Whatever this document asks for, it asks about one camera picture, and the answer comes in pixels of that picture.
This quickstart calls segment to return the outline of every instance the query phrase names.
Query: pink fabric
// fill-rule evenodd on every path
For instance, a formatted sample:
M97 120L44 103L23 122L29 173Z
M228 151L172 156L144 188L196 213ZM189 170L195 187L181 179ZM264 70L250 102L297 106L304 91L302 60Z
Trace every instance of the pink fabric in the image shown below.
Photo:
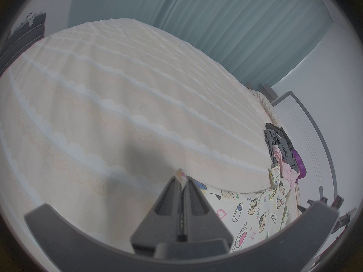
M295 170L291 169L291 166L289 164L282 160L282 154L277 145L272 145L272 151L274 157L280 164L280 171L282 177L287 179L290 184L290 188L293 188L295 186L297 177L300 175L300 172L297 173Z

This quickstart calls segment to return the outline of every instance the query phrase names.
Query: purple fabric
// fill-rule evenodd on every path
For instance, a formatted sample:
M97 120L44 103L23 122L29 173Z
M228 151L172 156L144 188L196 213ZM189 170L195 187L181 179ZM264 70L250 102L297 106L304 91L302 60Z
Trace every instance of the purple fabric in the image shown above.
M297 153L297 151L295 150L295 148L291 148L290 151L293 153L294 158L295 158L296 163L297 163L297 166L298 166L299 171L300 171L300 175L296 179L296 182L297 182L299 179L305 177L306 168L305 168L304 162L302 162L302 159L301 159L299 153Z

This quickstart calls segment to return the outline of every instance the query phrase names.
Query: white wall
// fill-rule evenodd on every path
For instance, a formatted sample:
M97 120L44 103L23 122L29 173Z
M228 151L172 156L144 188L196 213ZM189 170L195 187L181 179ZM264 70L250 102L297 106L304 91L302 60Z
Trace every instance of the white wall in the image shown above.
M272 89L279 97L293 91L319 127L333 160L338 194L344 198L343 215L358 208L363 197L363 47L333 0L323 1L333 25ZM342 231L331 235L323 249Z
M68 27L71 2L72 0L30 0L17 17L11 31L24 21L30 12L43 12L47 14L44 36L61 31Z

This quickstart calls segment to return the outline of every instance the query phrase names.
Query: mattress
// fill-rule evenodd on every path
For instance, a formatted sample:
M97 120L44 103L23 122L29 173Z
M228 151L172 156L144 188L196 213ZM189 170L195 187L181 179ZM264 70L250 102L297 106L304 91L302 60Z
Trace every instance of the mattress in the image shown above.
M171 34L130 19L40 40L0 79L1 208L48 270L24 214L52 205L92 237L129 237L176 169L239 193L270 187L261 98Z

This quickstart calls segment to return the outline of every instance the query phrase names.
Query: cartoon pattern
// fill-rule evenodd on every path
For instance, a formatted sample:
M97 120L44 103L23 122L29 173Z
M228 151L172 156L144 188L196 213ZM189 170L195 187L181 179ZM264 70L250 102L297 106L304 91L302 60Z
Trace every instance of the cartoon pattern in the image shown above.
M271 188L241 194L196 182L218 217L234 236L231 252L264 241L283 229L288 218L286 196L290 187L286 179L270 170Z

